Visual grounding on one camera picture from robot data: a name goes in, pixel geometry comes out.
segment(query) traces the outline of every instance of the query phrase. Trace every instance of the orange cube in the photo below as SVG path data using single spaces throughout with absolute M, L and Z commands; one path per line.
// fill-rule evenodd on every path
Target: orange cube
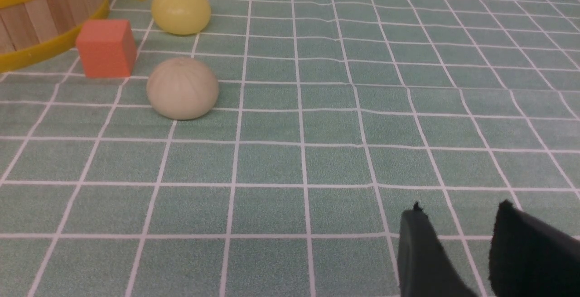
M 137 58 L 129 20 L 86 21 L 77 49 L 88 78 L 130 77 Z

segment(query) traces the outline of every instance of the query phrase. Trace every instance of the wooden slat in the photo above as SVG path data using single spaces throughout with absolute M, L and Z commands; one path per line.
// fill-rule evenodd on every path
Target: wooden slat
M 38 38 L 23 4 L 3 8 L 0 16 L 17 51 L 38 45 Z
M 73 13 L 68 6 L 67 0 L 46 0 L 50 8 L 50 14 L 56 25 L 58 34 L 63 34 L 75 27 Z
M 83 24 L 91 16 L 84 0 L 68 0 L 68 6 L 72 13 L 72 19 L 77 26 Z
M 14 48 L 14 45 L 12 44 L 12 40 L 10 39 L 10 35 L 8 35 L 6 26 L 4 26 L 2 16 L 0 16 L 0 54 L 14 51 L 16 51 L 16 48 Z
M 58 30 L 56 29 L 56 24 L 54 24 L 50 7 L 46 0 L 31 0 L 25 6 L 37 34 L 38 41 L 44 43 L 58 36 Z

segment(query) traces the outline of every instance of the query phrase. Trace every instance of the green grid tablecloth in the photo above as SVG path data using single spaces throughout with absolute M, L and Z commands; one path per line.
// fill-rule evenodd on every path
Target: green grid tablecloth
M 480 295 L 500 201 L 580 235 L 578 1 L 209 1 L 173 37 L 111 0 L 130 78 L 0 74 L 0 296 L 396 296 L 416 200 Z M 145 96 L 176 56 L 221 80 L 199 120 Z

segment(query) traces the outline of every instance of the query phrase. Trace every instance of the yellow plastic egg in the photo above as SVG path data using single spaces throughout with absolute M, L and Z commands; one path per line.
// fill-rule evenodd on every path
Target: yellow plastic egg
M 208 0 L 153 0 L 151 14 L 163 31 L 191 35 L 207 26 L 212 10 Z

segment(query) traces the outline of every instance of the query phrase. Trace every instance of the beige ball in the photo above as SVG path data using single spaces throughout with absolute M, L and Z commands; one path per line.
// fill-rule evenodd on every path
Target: beige ball
M 219 83 L 204 62 L 189 57 L 161 62 L 147 80 L 147 98 L 157 113 L 173 120 L 193 120 L 218 100 Z

